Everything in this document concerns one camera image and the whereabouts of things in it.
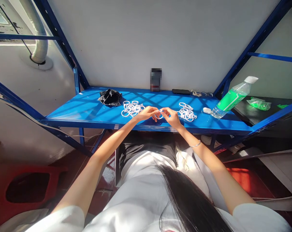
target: black phone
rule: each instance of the black phone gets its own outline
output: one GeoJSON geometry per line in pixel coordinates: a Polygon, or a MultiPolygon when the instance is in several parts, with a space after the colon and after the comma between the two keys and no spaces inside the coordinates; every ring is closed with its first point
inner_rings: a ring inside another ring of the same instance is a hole
{"type": "Polygon", "coordinates": [[[185,95],[190,95],[191,94],[191,92],[189,90],[172,89],[172,92],[174,94],[185,94],[185,95]]]}

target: woman's right hand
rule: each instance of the woman's right hand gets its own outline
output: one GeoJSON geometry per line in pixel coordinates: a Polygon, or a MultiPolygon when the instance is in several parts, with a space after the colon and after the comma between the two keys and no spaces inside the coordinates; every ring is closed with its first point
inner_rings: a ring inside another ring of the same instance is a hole
{"type": "Polygon", "coordinates": [[[162,116],[165,118],[165,120],[176,130],[183,127],[183,125],[179,121],[178,113],[169,107],[164,107],[161,109],[162,116]]]}

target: floor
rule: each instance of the floor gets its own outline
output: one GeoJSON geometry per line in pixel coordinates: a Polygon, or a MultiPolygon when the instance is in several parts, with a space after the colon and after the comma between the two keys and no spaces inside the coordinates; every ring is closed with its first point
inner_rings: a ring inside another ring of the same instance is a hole
{"type": "MultiPolygon", "coordinates": [[[[106,132],[100,144],[102,144],[112,131],[106,132]]],[[[178,146],[181,150],[187,148],[187,143],[179,134],[173,134],[178,146]]],[[[91,150],[96,142],[96,138],[86,143],[91,150]]],[[[83,168],[89,161],[89,157],[84,156],[80,152],[73,150],[71,153],[53,163],[53,166],[67,166],[69,171],[60,178],[58,189],[58,200],[62,198],[83,168]]],[[[226,167],[230,174],[243,187],[243,189],[255,200],[265,198],[281,198],[291,196],[291,193],[282,185],[282,183],[263,165],[259,159],[251,159],[246,161],[238,161],[227,163],[226,167]]],[[[93,195],[86,223],[88,223],[95,215],[99,214],[109,200],[116,193],[115,187],[115,160],[114,154],[107,161],[107,166],[103,170],[102,177],[99,180],[97,189],[93,195]]],[[[292,213],[278,211],[292,226],[292,213]]]]}

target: silver bracelet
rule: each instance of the silver bracelet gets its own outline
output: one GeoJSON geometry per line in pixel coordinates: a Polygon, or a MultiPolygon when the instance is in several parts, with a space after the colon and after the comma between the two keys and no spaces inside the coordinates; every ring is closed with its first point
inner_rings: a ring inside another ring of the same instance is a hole
{"type": "Polygon", "coordinates": [[[195,146],[189,146],[189,147],[197,147],[197,146],[199,146],[201,144],[201,140],[199,140],[199,141],[200,142],[197,145],[195,145],[195,146]]]}

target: water bottle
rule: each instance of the water bottle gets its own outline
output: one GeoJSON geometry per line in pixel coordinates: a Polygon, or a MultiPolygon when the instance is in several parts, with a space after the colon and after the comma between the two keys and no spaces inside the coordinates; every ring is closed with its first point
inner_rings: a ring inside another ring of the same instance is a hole
{"type": "Polygon", "coordinates": [[[222,118],[234,106],[243,100],[249,93],[251,85],[258,80],[257,77],[249,76],[243,83],[234,86],[230,91],[220,100],[220,102],[211,111],[211,116],[214,118],[222,118]]]}

